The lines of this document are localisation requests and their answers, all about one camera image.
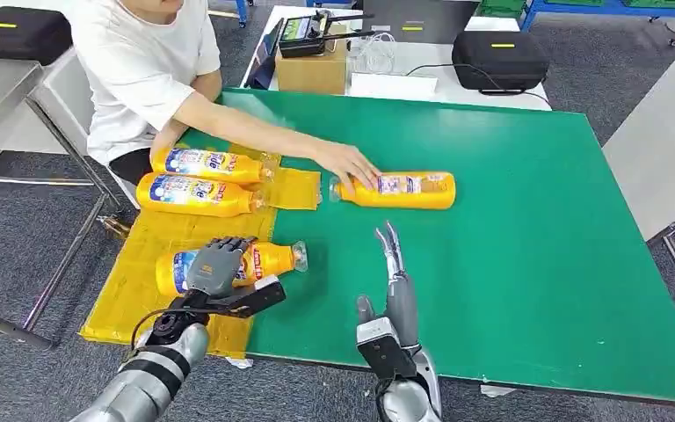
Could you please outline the person's right hand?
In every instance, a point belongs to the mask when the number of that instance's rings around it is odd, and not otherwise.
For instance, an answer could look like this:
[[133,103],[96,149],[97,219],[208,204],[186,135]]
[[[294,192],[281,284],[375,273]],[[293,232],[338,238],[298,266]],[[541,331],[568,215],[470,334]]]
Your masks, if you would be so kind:
[[320,141],[309,158],[337,176],[346,192],[355,191],[355,182],[369,190],[378,187],[381,172],[355,146]]

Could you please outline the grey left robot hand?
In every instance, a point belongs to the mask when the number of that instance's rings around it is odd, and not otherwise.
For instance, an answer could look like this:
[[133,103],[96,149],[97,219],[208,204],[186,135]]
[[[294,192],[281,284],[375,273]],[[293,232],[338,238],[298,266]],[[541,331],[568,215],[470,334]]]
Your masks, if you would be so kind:
[[188,290],[202,292],[213,298],[231,295],[243,255],[256,240],[254,236],[212,239],[199,250],[188,270]]

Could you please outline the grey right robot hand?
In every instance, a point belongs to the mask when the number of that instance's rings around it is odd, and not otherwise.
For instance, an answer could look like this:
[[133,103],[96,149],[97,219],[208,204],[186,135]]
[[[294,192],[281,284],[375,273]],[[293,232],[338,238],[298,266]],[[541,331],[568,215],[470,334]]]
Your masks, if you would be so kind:
[[400,347],[410,354],[421,349],[418,339],[418,311],[415,285],[406,271],[396,229],[386,221],[386,229],[376,228],[388,273],[388,287],[384,316],[394,327]]

